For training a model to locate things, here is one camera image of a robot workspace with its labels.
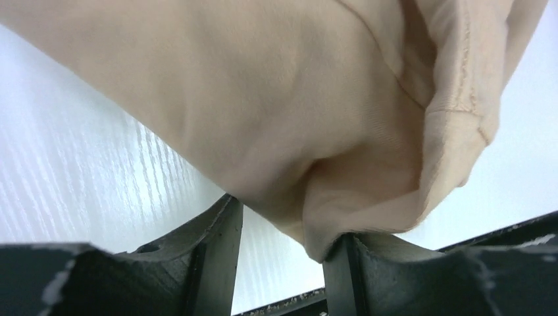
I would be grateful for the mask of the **beige t shirt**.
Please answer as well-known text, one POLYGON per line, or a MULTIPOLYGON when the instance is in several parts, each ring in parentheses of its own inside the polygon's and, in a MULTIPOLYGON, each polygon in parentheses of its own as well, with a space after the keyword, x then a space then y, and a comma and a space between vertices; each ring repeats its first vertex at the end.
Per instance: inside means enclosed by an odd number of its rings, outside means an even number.
POLYGON ((325 260, 466 184, 545 1, 2 1, 1 23, 325 260))

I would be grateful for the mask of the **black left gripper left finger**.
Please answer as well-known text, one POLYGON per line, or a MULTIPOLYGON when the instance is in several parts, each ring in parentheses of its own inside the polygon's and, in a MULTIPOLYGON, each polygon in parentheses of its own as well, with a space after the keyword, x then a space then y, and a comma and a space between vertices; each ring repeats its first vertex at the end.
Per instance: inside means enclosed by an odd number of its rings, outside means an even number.
POLYGON ((131 253, 3 244, 2 315, 229 315, 243 206, 230 195, 131 253))

